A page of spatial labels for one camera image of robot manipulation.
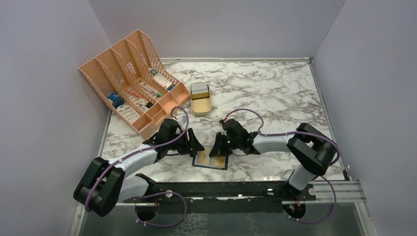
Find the black leather card holder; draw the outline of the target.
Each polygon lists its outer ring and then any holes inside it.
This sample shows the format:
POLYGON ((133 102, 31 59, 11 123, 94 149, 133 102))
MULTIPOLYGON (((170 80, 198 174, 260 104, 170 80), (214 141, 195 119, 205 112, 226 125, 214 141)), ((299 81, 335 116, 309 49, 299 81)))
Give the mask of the black leather card holder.
POLYGON ((192 166, 217 170, 228 169, 228 157, 209 157, 212 147, 204 146, 204 149, 204 151, 197 152, 196 156, 193 157, 192 166))

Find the black mounting base rail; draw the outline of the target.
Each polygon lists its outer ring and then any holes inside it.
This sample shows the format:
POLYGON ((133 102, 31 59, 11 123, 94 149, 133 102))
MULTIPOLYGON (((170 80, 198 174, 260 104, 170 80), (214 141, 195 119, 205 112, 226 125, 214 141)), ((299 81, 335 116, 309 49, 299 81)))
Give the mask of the black mounting base rail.
POLYGON ((162 195, 141 199, 135 193, 123 202, 160 214, 180 214, 185 207, 188 213, 282 213, 283 205, 314 201, 316 197, 309 193, 312 187, 308 184, 297 192, 288 189, 285 181, 156 182, 145 194, 162 195))

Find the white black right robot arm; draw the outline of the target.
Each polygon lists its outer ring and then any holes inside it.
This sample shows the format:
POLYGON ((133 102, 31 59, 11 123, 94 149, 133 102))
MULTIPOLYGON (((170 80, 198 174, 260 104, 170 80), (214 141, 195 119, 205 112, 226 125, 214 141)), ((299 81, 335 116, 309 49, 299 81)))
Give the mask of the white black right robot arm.
POLYGON ((246 155, 290 152, 295 156, 300 165, 284 186, 284 195, 290 200, 296 200, 309 182, 323 176, 338 153, 338 146, 308 123, 301 123, 295 131, 281 134, 248 132, 235 119, 222 121, 221 125, 224 132, 216 134, 210 157, 227 157, 235 149, 246 155))

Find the white glue stick box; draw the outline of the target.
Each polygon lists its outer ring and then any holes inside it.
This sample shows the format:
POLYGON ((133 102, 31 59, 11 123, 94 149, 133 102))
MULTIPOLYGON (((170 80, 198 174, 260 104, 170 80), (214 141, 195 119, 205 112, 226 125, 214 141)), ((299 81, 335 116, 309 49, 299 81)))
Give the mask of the white glue stick box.
POLYGON ((153 75, 153 79, 163 88, 165 88, 166 90, 172 90, 174 88, 174 84, 167 78, 162 76, 160 73, 158 73, 156 70, 154 70, 151 67, 149 67, 148 70, 153 75))

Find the orange pen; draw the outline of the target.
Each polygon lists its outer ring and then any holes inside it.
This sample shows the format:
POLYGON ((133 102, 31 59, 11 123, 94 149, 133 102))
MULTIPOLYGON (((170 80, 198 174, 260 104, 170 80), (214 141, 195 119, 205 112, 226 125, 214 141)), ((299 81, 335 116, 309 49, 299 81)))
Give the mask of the orange pen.
POLYGON ((134 96, 136 96, 136 97, 138 97, 138 98, 142 98, 142 99, 145 99, 146 100, 146 98, 145 97, 143 97, 142 95, 140 95, 139 93, 137 93, 137 92, 134 92, 134 91, 132 91, 132 90, 128 90, 128 89, 124 89, 124 91, 125 92, 127 92, 127 93, 129 93, 129 94, 131 94, 131 95, 134 95, 134 96))

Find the yellow credit card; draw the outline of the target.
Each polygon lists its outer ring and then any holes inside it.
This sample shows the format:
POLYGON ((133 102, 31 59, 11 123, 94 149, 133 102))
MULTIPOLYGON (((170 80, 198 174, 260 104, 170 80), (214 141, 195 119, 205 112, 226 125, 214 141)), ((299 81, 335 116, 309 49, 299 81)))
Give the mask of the yellow credit card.
POLYGON ((211 166, 215 168, 225 168, 227 157, 212 157, 211 166))
POLYGON ((194 158, 194 165, 200 167, 209 167, 211 166, 211 158, 209 156, 212 147, 204 146, 203 151, 197 152, 194 158))

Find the orange plastic desk organizer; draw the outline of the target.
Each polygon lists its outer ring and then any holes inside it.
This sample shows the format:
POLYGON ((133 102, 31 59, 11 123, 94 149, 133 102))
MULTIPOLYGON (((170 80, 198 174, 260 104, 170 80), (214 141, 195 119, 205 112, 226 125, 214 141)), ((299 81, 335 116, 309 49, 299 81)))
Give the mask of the orange plastic desk organizer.
POLYGON ((136 30, 112 47, 79 67, 97 94, 108 108, 121 118, 142 138, 147 139, 160 127, 171 109, 183 106, 190 100, 190 92, 183 82, 172 76, 163 66, 157 51, 148 35, 136 30), (159 85, 149 72, 151 67, 174 84, 172 90, 159 85), (140 86, 146 83, 163 94, 157 97, 140 86), (138 98, 124 91, 132 90, 146 98, 138 98), (106 94, 114 91, 140 114, 140 118, 129 124, 113 107, 106 94))

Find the white label card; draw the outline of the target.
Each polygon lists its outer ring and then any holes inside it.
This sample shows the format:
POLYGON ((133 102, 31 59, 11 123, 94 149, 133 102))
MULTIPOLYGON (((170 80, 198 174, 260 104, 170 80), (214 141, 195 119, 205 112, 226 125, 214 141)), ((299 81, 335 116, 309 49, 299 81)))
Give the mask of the white label card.
POLYGON ((133 124, 140 118, 140 114, 130 105, 120 105, 116 108, 116 110, 127 120, 129 124, 133 124))

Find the beige card tray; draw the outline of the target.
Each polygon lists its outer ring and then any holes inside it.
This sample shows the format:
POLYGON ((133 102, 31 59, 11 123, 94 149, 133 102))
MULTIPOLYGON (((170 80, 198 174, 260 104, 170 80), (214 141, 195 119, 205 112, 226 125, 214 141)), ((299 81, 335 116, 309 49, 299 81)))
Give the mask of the beige card tray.
POLYGON ((196 116, 206 116, 211 112, 212 102, 211 102, 211 93, 207 98, 202 99, 191 99, 191 110, 196 116))

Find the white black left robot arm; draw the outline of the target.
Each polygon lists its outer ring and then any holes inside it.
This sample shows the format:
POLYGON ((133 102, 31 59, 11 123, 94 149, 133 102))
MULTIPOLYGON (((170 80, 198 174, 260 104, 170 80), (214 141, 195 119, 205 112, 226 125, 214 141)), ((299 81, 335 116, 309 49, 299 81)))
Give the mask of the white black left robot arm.
POLYGON ((152 180, 145 177, 127 180, 127 177, 158 162, 171 150, 195 157, 204 149, 192 128, 166 118, 159 130, 135 150, 110 160, 93 159, 75 188, 73 198, 87 211, 101 217, 110 213, 117 203, 133 197, 148 202, 154 197, 152 180))

